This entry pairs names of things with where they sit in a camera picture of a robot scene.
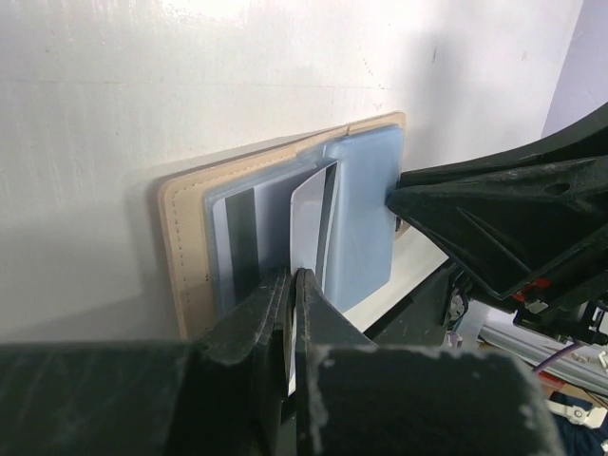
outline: purple wall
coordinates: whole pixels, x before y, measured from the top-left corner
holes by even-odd
[[[548,136],[608,102],[608,1],[584,0],[542,132]]]

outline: white wall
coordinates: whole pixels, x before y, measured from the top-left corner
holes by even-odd
[[[0,2],[0,338],[177,336],[156,178],[404,110],[407,166],[536,140],[580,0]]]

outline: black plastic part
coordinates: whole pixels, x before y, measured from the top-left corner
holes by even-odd
[[[608,270],[586,277],[572,287],[561,286],[560,288],[561,293],[555,293],[555,297],[550,299],[551,307],[553,309],[575,307],[577,304],[590,299],[589,296],[595,298],[608,290]]]
[[[490,296],[485,289],[478,284],[473,284],[473,287],[468,293],[468,297],[469,299],[483,302],[484,304],[503,311],[506,314],[514,314],[522,307],[522,303],[513,297],[498,299],[497,297]]]
[[[445,294],[449,274],[435,279]],[[377,347],[312,271],[298,272],[295,296],[298,455],[563,454],[538,385],[514,358]]]
[[[5,454],[562,455],[529,372],[503,354],[378,349],[319,291],[272,273],[197,341],[0,348]],[[285,420],[282,445],[293,445]]]
[[[538,277],[593,280],[608,259],[607,125],[605,105],[524,147],[404,173],[388,206],[499,299]]]
[[[592,309],[593,311],[596,308],[593,304],[582,304],[581,307],[583,309]],[[542,313],[531,313],[525,309],[518,311],[513,319],[514,325],[554,339],[576,340],[587,345],[608,344],[608,335],[595,329],[590,329],[589,326],[592,323],[590,319],[579,321],[564,312],[544,315]]]
[[[273,272],[198,341],[0,346],[0,453],[276,454],[292,285]]]
[[[378,345],[442,345],[455,272],[453,263],[442,266],[371,325],[365,335]]]

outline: purple wire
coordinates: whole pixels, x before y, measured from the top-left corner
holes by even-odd
[[[544,371],[545,369],[547,369],[549,367],[549,365],[555,363],[558,359],[560,359],[561,357],[565,356],[566,354],[571,353],[571,352],[573,352],[576,349],[579,349],[581,346],[582,346],[582,344],[579,341],[575,340],[569,346],[564,347],[563,349],[561,349],[561,350],[556,351],[555,353],[553,353],[547,359],[545,359],[544,361],[542,361],[532,371],[534,373],[541,373],[542,371]]]

